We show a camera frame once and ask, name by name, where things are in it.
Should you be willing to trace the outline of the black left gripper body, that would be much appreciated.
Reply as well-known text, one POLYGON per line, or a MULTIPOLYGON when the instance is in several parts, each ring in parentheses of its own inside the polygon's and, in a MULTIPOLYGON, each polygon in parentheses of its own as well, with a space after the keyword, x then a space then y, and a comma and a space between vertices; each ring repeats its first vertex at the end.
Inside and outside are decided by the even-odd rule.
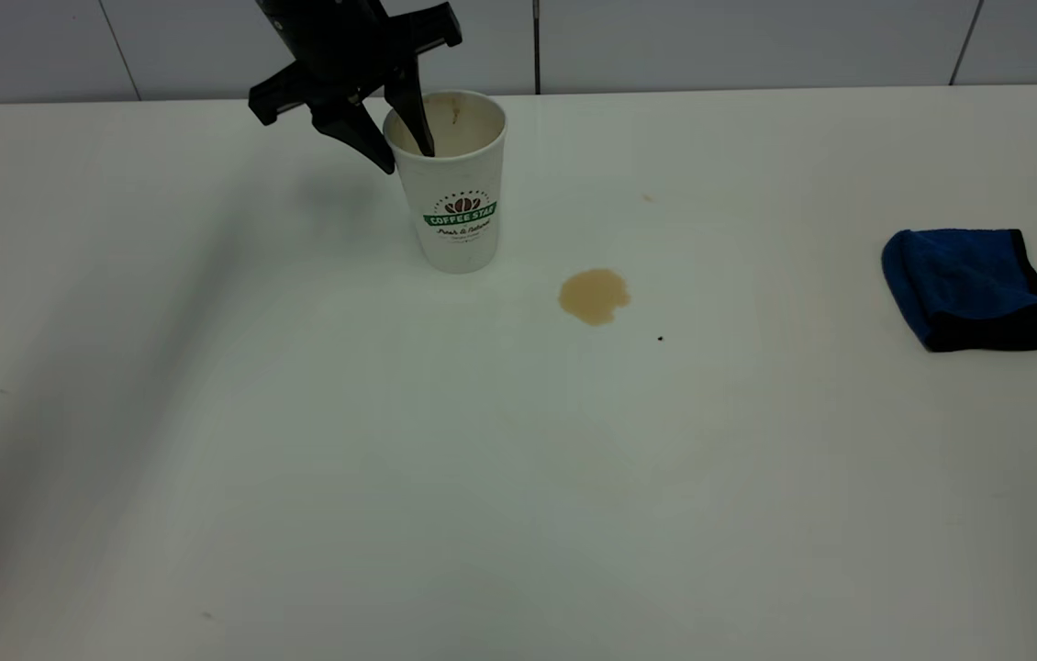
POLYGON ((449 3, 389 16, 379 1, 259 1, 293 56, 250 89, 249 108, 270 126, 306 105, 329 112, 376 91, 402 117, 419 111, 419 56, 459 46, 463 29, 449 3))

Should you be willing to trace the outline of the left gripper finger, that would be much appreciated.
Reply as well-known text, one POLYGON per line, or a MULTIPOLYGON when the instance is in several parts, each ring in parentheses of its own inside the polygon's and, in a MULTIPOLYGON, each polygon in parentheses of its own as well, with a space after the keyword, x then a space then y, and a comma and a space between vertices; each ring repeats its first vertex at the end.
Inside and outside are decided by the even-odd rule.
POLYGON ((396 171, 393 152, 390 152, 383 132, 359 99, 340 99, 326 104, 312 102, 310 117, 318 133, 359 152, 385 174, 396 171))
POLYGON ((419 86, 419 70, 416 62, 404 62, 389 75, 385 83, 385 100, 404 121, 410 135, 419 147, 419 153, 435 156, 433 134, 428 126, 425 97, 419 86))

